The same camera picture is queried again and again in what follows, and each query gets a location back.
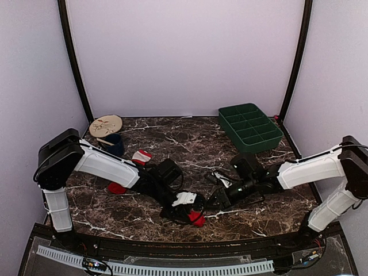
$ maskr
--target black metal frame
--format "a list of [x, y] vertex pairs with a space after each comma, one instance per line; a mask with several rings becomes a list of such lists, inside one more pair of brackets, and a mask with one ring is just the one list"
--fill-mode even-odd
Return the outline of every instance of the black metal frame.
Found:
[[66, 0], [57, 0], [57, 3], [59, 5], [60, 21], [62, 23], [65, 45], [67, 47], [69, 62], [70, 62], [71, 69], [73, 71], [76, 88], [78, 89], [80, 101], [82, 102], [83, 109], [85, 110], [85, 114], [87, 116], [88, 122], [92, 123], [94, 121], [94, 117], [92, 114], [91, 106], [88, 102], [85, 87], [83, 85], [83, 80], [82, 80], [81, 72], [79, 70], [78, 61], [76, 59], [73, 40], [72, 40], [72, 36], [70, 32]]
[[[91, 122], [93, 122], [94, 117], [93, 117], [93, 114], [92, 114], [90, 104], [88, 102], [88, 97], [87, 97], [87, 94], [86, 94], [85, 87], [83, 85], [81, 72], [80, 72], [79, 66], [78, 66], [78, 61], [76, 59], [76, 54], [75, 54], [75, 50], [74, 50], [72, 35], [71, 35], [71, 32], [70, 32], [70, 25], [69, 25], [69, 20], [68, 20], [66, 0], [57, 0], [57, 2], [59, 4], [60, 20], [61, 20], [62, 27], [63, 27], [65, 44], [66, 44], [66, 47], [67, 47], [67, 50], [68, 50], [70, 66], [71, 66], [72, 71], [73, 71], [75, 84], [77, 86], [79, 97], [80, 97], [80, 100], [82, 102], [83, 108], [85, 110], [87, 119], [88, 119], [89, 123], [91, 123]], [[290, 101], [292, 100], [293, 91], [294, 91], [295, 84], [296, 84], [296, 81], [297, 81], [297, 77], [298, 77], [298, 73], [299, 73], [299, 69], [300, 69], [300, 65], [301, 65], [301, 61], [302, 61], [302, 57], [303, 57], [303, 53], [304, 53], [306, 36], [308, 34], [309, 22], [310, 22], [310, 19], [311, 19], [312, 3], [313, 3], [313, 0], [305, 0], [305, 3], [304, 3], [302, 24], [301, 24], [300, 35], [299, 35], [297, 50], [296, 50], [296, 54], [295, 54], [295, 59], [294, 59], [294, 63], [293, 63], [292, 73], [290, 75], [289, 84], [287, 86], [286, 94], [285, 94], [285, 97], [284, 97], [283, 103], [282, 103], [282, 107], [281, 107], [280, 113], [278, 115], [279, 119], [282, 122], [284, 121], [285, 116], [288, 112]]]
[[[342, 231], [340, 222], [332, 223], [326, 230], [326, 237], [340, 235], [347, 257], [354, 275], [358, 275], [357, 267], [352, 257], [349, 245]], [[232, 242], [221, 241], [215, 243], [157, 243], [131, 240], [117, 240], [106, 237], [97, 237], [77, 233], [87, 248], [92, 248], [87, 254], [102, 260], [124, 260], [127, 256], [145, 256], [151, 258], [215, 258], [224, 256], [251, 255], [252, 259], [266, 258], [268, 260], [280, 260], [290, 257], [296, 250], [281, 249], [276, 246], [284, 240], [293, 239], [296, 233], [289, 233], [274, 237], [259, 239], [237, 240]], [[25, 272], [26, 261], [29, 256], [34, 237], [41, 237], [51, 241], [51, 245], [64, 249], [54, 239], [51, 227], [35, 224], [30, 234], [26, 250], [23, 255], [18, 276]], [[73, 251], [76, 254], [84, 254], [82, 247]]]
[[278, 116], [281, 121], [284, 121], [286, 117], [288, 108], [290, 106], [290, 102], [292, 100], [295, 84], [297, 82], [299, 69], [300, 69], [300, 65], [301, 65], [301, 61], [302, 61], [303, 53], [304, 53], [304, 48], [305, 48], [306, 36], [308, 34], [309, 22], [311, 20], [312, 4], [313, 4], [313, 0], [305, 0], [303, 19], [301, 22], [298, 46], [297, 46], [297, 51], [295, 54], [292, 73], [290, 75], [289, 84], [287, 85], [286, 94], [283, 99], [280, 114]]

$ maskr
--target red and white sock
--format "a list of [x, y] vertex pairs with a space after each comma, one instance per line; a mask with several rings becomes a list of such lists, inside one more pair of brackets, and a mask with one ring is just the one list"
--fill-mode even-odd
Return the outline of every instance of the red and white sock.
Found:
[[139, 151], [133, 154], [132, 161], [141, 165], [145, 165], [148, 161], [151, 160], [151, 158], [152, 154], [149, 154], [147, 151], [140, 149]]

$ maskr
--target navy blue cup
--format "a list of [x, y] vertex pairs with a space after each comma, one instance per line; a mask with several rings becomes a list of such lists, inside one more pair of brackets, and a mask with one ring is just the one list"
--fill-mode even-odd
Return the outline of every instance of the navy blue cup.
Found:
[[122, 157], [124, 154], [124, 145], [122, 143], [122, 138], [119, 134], [109, 134], [107, 135], [104, 140], [106, 142], [110, 142], [114, 145], [106, 145], [100, 144], [108, 153], [115, 155], [117, 157]]

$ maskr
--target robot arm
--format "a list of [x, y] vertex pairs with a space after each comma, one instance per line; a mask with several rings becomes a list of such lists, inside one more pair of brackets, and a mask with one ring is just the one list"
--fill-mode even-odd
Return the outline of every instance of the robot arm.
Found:
[[200, 209], [204, 199], [186, 191], [176, 192], [170, 187], [181, 169], [170, 159], [147, 170], [92, 146], [80, 139], [78, 131], [69, 129], [41, 147], [39, 168], [34, 181], [43, 190], [48, 211], [56, 232], [72, 230], [66, 181], [73, 171], [83, 171], [120, 184], [122, 187], [144, 193], [161, 204], [161, 216], [183, 224], [191, 224], [192, 209]]
[[368, 152], [352, 136], [329, 151], [308, 158], [286, 161], [265, 170], [254, 155], [240, 154], [231, 165], [240, 181], [214, 177], [225, 186], [209, 199], [213, 208], [226, 209], [255, 192], [280, 193], [304, 183], [340, 178], [340, 185], [321, 205], [305, 216], [299, 230], [301, 241], [314, 239], [329, 223], [361, 200], [368, 198]]

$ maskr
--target stick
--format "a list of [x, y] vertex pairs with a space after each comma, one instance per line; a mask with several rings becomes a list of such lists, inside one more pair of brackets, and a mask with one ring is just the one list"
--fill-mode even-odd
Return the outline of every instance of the stick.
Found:
[[102, 143], [104, 143], [104, 144], [106, 144], [106, 145], [114, 145], [113, 143], [107, 142], [107, 141], [102, 140], [102, 139], [100, 139], [100, 138], [96, 138], [96, 140], [97, 140], [97, 141], [99, 141], [99, 142], [102, 142]]

